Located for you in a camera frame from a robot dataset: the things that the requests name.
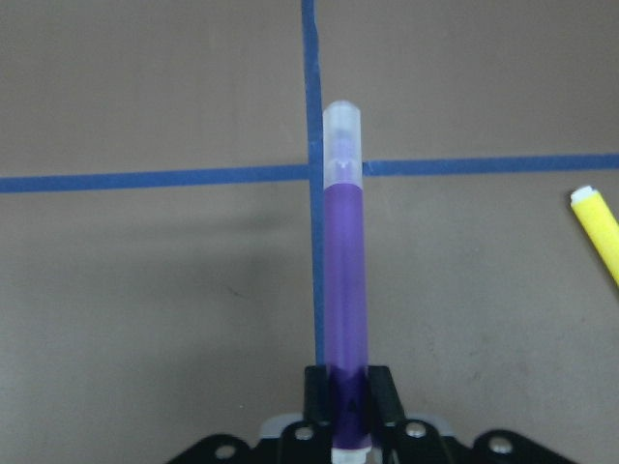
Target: floor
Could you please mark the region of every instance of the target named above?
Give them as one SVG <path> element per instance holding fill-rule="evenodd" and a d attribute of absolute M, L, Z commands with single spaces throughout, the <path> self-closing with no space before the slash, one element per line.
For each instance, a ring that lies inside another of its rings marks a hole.
<path fill-rule="evenodd" d="M 619 150 L 619 3 L 317 2 L 366 160 Z M 0 175 L 304 163 L 299 2 L 0 4 Z M 370 357 L 470 443 L 613 464 L 619 292 L 569 209 L 619 172 L 365 179 Z M 0 195 L 0 461 L 254 443 L 313 363 L 306 182 Z"/>

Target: white marker cap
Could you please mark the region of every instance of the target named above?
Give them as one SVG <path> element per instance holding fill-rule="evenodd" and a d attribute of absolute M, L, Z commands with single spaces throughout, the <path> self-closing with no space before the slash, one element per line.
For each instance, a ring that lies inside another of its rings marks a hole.
<path fill-rule="evenodd" d="M 324 188 L 354 184 L 363 188 L 361 111 L 350 101 L 334 101 L 322 113 Z"/>
<path fill-rule="evenodd" d="M 579 203 L 582 200 L 586 200 L 587 198 L 589 198 L 591 195 L 593 195 L 596 192 L 597 190 L 595 190 L 591 186 L 581 187 L 578 190 L 576 190 L 574 193 L 572 193 L 571 195 L 572 204 L 575 205 L 576 203 Z"/>

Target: blue tape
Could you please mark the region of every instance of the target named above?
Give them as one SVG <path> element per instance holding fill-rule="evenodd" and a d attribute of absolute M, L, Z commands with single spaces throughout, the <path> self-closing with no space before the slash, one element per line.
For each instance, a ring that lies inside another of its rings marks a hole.
<path fill-rule="evenodd" d="M 309 176 L 305 164 L 230 167 L 183 171 L 123 172 L 42 177 L 0 178 L 0 193 L 41 191 L 147 189 L 217 184 L 302 181 Z"/>
<path fill-rule="evenodd" d="M 311 216 L 311 271 L 313 278 L 313 314 L 316 363 L 324 363 L 324 290 L 323 290 L 323 188 L 322 188 L 322 96 L 318 31 L 313 0 L 301 3 L 303 57 L 306 81 L 306 118 L 308 123 L 309 212 Z"/>
<path fill-rule="evenodd" d="M 550 155 L 537 157 L 403 159 L 366 161 L 364 175 L 446 176 L 522 172 L 619 169 L 619 154 Z"/>

